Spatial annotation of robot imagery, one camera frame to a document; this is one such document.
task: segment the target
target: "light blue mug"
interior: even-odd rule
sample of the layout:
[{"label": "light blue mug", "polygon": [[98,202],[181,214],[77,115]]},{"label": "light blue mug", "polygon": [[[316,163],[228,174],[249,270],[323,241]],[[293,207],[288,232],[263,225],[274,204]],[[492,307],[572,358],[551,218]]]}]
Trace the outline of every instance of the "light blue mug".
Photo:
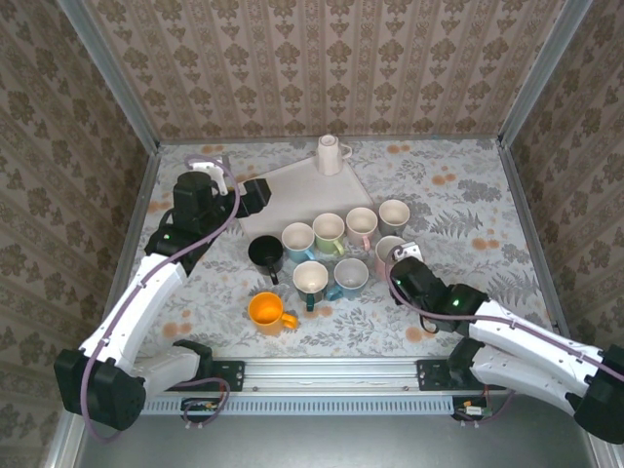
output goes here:
[{"label": "light blue mug", "polygon": [[314,256],[314,231],[303,222],[294,222],[282,232],[282,244],[295,263],[316,260]]},{"label": "light blue mug", "polygon": [[333,270],[335,285],[327,292],[327,300],[342,297],[353,299],[360,295],[369,280],[369,268],[357,258],[341,260]]}]

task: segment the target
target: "pink mug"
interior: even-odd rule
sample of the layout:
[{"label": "pink mug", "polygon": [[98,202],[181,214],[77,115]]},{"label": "pink mug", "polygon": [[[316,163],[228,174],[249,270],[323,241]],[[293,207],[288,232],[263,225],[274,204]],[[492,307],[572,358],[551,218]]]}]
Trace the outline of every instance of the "pink mug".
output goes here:
[{"label": "pink mug", "polygon": [[354,246],[371,249],[371,240],[377,229],[377,215],[368,208],[354,208],[346,217],[347,237]]},{"label": "pink mug", "polygon": [[380,280],[386,281],[386,258],[388,254],[397,246],[405,244],[406,241],[397,236],[386,236],[377,242],[374,248],[374,271]]}]

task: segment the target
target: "table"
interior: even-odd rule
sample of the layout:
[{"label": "table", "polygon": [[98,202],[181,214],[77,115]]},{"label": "table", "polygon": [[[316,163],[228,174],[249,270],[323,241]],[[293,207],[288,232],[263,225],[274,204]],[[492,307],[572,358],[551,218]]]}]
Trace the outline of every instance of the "table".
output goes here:
[{"label": "table", "polygon": [[[403,238],[420,246],[427,264],[447,284],[465,283],[500,300],[535,324],[550,329],[527,243],[494,139],[348,140],[348,160],[375,205],[398,198],[411,219]],[[185,171],[183,158],[197,153],[228,156],[239,181],[313,157],[314,141],[250,142],[223,145],[165,145],[149,209],[141,230],[142,248],[173,204],[172,190]],[[305,312],[293,286],[295,265],[287,260],[280,284],[256,272],[247,257],[249,240],[235,221],[203,256],[185,286],[163,307],[141,346],[153,356],[189,338],[211,346],[221,358],[445,356],[460,336],[424,331],[418,316],[398,307],[374,276],[373,252],[347,243],[346,256],[363,260],[369,283],[358,300],[324,301]],[[332,276],[338,257],[321,255]],[[247,314],[261,291],[278,294],[299,319],[279,336],[256,332]]]}]

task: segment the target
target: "teal mug handle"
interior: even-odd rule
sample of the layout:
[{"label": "teal mug handle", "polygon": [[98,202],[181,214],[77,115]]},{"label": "teal mug handle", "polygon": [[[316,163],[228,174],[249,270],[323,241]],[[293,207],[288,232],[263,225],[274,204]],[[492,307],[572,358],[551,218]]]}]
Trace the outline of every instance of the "teal mug handle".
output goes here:
[{"label": "teal mug handle", "polygon": [[305,310],[312,312],[314,310],[314,294],[307,294],[305,296]]},{"label": "teal mug handle", "polygon": [[327,300],[339,300],[343,296],[342,288],[338,285],[330,289],[326,294]]}]

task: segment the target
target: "patterned wallpaper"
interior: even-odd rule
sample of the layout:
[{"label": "patterned wallpaper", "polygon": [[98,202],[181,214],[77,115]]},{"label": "patterned wallpaper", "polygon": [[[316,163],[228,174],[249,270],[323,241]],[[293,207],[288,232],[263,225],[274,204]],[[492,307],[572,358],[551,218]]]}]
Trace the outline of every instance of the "patterned wallpaper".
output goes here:
[{"label": "patterned wallpaper", "polygon": [[0,2],[0,467],[45,457],[52,363],[100,319],[146,157],[56,3]]},{"label": "patterned wallpaper", "polygon": [[564,0],[88,0],[160,139],[497,133]]},{"label": "patterned wallpaper", "polygon": [[594,1],[512,151],[575,337],[624,344],[624,2]]}]

